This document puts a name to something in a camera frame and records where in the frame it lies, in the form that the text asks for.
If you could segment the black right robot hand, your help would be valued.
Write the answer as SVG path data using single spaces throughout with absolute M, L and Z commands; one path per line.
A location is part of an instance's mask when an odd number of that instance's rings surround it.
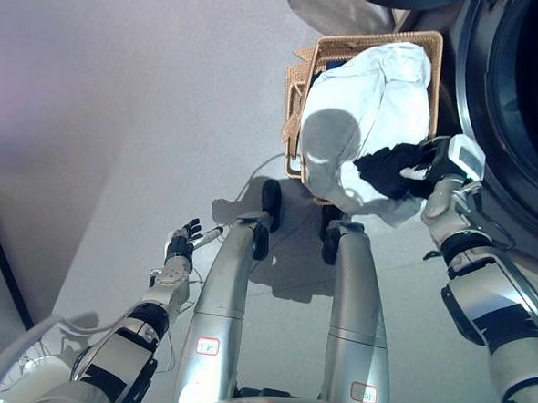
M 433 188 L 439 181 L 456 177 L 461 185 L 482 182 L 486 158 L 477 141 L 466 134 L 438 136 L 418 145 L 419 160 L 399 171 L 403 179 Z

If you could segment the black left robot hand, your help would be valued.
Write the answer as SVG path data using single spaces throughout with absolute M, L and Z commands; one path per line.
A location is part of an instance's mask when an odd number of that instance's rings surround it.
M 193 267 L 193 253 L 223 234 L 222 226 L 204 232 L 200 222 L 198 218 L 192 219 L 170 233 L 165 245 L 164 266 L 169 266 L 174 260 L 183 260 L 183 268 L 189 274 Z

